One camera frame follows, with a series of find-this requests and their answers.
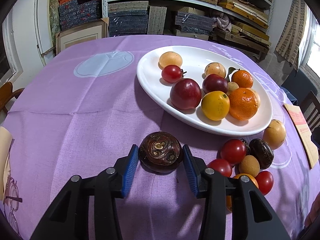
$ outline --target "cherry tomato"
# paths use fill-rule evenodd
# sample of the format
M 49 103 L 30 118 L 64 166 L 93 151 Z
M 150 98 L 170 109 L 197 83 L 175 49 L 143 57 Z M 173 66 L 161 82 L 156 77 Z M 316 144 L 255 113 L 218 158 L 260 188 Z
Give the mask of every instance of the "cherry tomato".
M 220 155 L 222 159 L 225 159 L 233 166 L 243 160 L 246 152 L 247 149 L 242 141 L 231 139 L 223 145 Z
M 264 196 L 267 195 L 273 187 L 273 176 L 269 171 L 260 172 L 256 176 L 256 181 L 258 182 L 259 189 Z
M 215 159 L 207 165 L 208 168 L 212 168 L 215 171 L 220 172 L 223 176 L 230 177 L 232 174 L 232 167 L 224 159 Z
M 162 72 L 162 78 L 170 84 L 173 84 L 180 80 L 183 75 L 183 70 L 176 65 L 169 65 L 165 67 Z

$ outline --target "paper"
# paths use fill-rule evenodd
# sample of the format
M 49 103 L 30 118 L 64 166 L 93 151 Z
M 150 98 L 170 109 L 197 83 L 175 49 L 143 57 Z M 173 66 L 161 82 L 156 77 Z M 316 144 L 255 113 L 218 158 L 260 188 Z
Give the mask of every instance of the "paper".
M 284 104 L 284 108 L 288 111 L 294 126 L 300 136 L 302 145 L 306 151 L 309 168 L 312 169 L 319 159 L 318 148 L 311 141 L 311 131 L 306 122 L 306 119 L 301 112 L 300 107 L 289 104 Z
M 10 174 L 9 149 L 11 141 L 11 133 L 6 128 L 0 127 L 0 201 L 3 200 L 5 186 Z

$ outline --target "envelope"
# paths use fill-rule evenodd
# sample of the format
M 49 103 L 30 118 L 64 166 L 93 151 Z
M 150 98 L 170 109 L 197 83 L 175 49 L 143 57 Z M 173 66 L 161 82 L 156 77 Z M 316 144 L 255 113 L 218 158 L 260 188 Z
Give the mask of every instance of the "envelope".
M 12 141 L 11 133 L 0 127 L 0 201 L 4 198 L 5 187 L 10 175 L 9 149 Z

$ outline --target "orange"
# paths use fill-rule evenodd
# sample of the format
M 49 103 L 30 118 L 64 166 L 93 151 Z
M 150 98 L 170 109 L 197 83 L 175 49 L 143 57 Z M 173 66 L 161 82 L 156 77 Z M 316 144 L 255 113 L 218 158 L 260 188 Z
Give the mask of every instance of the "orange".
M 254 183 L 254 185 L 256 185 L 256 187 L 259 188 L 257 180 L 253 176 L 251 176 L 250 174 L 240 173 L 240 174 L 234 176 L 233 179 L 239 179 L 243 175 L 248 176 L 249 179 Z
M 233 73 L 231 82 L 236 82 L 240 88 L 252 88 L 253 78 L 248 71 L 238 70 Z
M 253 176 L 251 176 L 250 174 L 240 173 L 240 174 L 234 176 L 233 179 L 239 179 L 243 175 L 248 176 L 249 179 L 254 183 L 254 185 L 256 185 L 256 187 L 259 188 L 257 180 Z M 227 206 L 227 209 L 230 212 L 232 212 L 232 199 L 231 199 L 231 196 L 226 196 L 226 206 Z
M 240 121 L 249 120 L 258 110 L 258 100 L 255 94 L 247 88 L 232 91 L 229 100 L 229 113 Z

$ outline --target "purple tablecloth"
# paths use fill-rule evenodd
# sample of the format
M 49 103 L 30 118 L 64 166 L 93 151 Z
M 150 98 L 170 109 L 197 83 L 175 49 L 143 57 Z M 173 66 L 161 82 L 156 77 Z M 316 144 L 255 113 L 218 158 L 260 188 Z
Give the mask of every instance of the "purple tablecloth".
M 320 169 L 318 163 L 311 171 L 308 168 L 299 136 L 282 107 L 284 102 L 290 103 L 284 92 L 235 49 L 196 39 L 141 35 L 89 41 L 66 49 L 13 105 L 4 127 L 15 140 L 10 152 L 12 177 L 23 198 L 15 217 L 24 239 L 30 238 L 72 175 L 97 175 L 151 132 L 173 134 L 206 163 L 216 158 L 217 150 L 230 138 L 178 121 L 149 98 L 136 78 L 137 63 L 145 53 L 170 45 L 198 47 L 228 57 L 247 68 L 268 90 L 274 118 L 284 123 L 287 137 L 275 150 L 268 169 L 275 184 L 266 199 L 292 238 L 302 229 L 320 191 Z M 129 196 L 117 201 L 124 240 L 195 240 L 203 208 L 204 201 L 194 198 L 189 189 L 183 165 L 160 176 L 138 164 Z M 226 239 L 231 239 L 231 228 L 232 215 L 228 214 Z

